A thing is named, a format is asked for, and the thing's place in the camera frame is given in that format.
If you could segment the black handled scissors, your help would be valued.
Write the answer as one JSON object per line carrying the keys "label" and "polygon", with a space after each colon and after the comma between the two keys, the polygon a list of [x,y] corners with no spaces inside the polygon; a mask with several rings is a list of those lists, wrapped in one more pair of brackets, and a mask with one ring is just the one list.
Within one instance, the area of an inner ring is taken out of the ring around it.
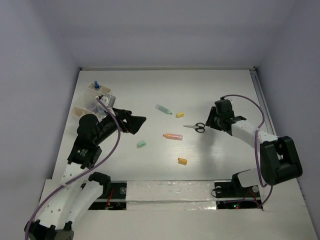
{"label": "black handled scissors", "polygon": [[184,125],[183,127],[194,129],[197,133],[203,133],[205,131],[205,124],[202,122],[198,122],[194,125]]}

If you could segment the yellow marker cap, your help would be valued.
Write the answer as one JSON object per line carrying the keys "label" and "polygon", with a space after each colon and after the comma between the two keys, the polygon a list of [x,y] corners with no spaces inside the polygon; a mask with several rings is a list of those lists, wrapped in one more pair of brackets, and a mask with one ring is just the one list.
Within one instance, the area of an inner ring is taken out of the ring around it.
{"label": "yellow marker cap", "polygon": [[177,117],[177,118],[182,118],[182,117],[184,117],[184,115],[185,115],[184,112],[178,112],[178,113],[176,114],[176,117]]}

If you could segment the orange highlighter marker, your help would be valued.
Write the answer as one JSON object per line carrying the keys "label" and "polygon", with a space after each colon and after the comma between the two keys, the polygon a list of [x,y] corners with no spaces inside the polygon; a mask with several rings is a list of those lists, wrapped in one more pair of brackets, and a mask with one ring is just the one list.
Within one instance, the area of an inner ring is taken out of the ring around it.
{"label": "orange highlighter marker", "polygon": [[183,140],[183,136],[180,134],[165,133],[162,136],[169,140],[177,140],[177,141]]}

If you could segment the clear jar purple contents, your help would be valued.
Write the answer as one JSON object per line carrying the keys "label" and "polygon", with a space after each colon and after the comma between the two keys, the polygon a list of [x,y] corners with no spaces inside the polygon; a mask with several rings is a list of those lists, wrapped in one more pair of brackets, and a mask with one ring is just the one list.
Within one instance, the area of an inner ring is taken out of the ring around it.
{"label": "clear jar purple contents", "polygon": [[85,108],[88,111],[96,112],[97,111],[97,103],[95,101],[90,101],[85,104]]}

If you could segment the clear spray bottle blue cap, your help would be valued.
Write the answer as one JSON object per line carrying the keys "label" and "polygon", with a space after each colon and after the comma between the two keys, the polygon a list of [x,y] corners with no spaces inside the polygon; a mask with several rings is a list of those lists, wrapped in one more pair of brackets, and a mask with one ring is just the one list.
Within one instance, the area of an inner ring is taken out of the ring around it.
{"label": "clear spray bottle blue cap", "polygon": [[100,85],[97,81],[94,81],[94,89],[98,91],[100,89]]}

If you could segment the orange marker cap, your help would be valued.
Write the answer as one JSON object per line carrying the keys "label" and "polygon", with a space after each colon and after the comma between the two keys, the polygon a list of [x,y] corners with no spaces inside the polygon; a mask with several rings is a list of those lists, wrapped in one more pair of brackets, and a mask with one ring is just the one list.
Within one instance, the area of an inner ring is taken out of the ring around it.
{"label": "orange marker cap", "polygon": [[185,158],[178,158],[177,162],[178,162],[178,164],[184,165],[184,166],[188,164],[188,160]]}

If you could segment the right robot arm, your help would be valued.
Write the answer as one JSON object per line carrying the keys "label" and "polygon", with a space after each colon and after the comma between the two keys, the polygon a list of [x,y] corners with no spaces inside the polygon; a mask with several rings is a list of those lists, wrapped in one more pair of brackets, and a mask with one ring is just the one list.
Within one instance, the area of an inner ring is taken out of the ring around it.
{"label": "right robot arm", "polygon": [[237,180],[230,183],[230,190],[235,196],[242,196],[251,185],[275,186],[299,178],[303,168],[294,140],[289,136],[276,136],[260,130],[265,122],[262,113],[260,125],[252,125],[243,116],[236,116],[232,102],[221,98],[214,103],[205,123],[207,127],[228,133],[251,146],[254,150],[256,176],[241,173]]}

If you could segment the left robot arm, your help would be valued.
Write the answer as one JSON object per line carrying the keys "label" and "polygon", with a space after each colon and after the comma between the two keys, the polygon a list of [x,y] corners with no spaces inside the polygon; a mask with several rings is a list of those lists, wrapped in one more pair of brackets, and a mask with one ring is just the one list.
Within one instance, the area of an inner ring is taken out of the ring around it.
{"label": "left robot arm", "polygon": [[102,149],[100,144],[114,132],[136,134],[146,121],[130,110],[113,108],[102,120],[94,114],[79,119],[73,144],[59,187],[40,203],[27,222],[27,240],[71,240],[74,227],[99,197],[111,193],[109,175],[95,169]]}

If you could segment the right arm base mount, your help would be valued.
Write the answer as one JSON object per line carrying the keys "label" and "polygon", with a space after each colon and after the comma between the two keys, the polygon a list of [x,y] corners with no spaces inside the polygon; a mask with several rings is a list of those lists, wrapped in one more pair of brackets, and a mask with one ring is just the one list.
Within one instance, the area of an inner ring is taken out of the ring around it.
{"label": "right arm base mount", "polygon": [[214,183],[211,196],[215,198],[218,210],[261,209],[262,200],[257,185],[243,187],[239,174],[232,175],[229,181]]}

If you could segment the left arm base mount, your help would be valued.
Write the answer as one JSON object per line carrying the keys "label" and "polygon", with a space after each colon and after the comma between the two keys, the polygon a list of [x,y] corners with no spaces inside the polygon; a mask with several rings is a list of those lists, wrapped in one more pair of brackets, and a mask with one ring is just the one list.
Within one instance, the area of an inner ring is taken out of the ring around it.
{"label": "left arm base mount", "polygon": [[109,210],[118,211],[127,209],[127,182],[112,181],[109,193],[103,193],[95,200],[89,210]]}

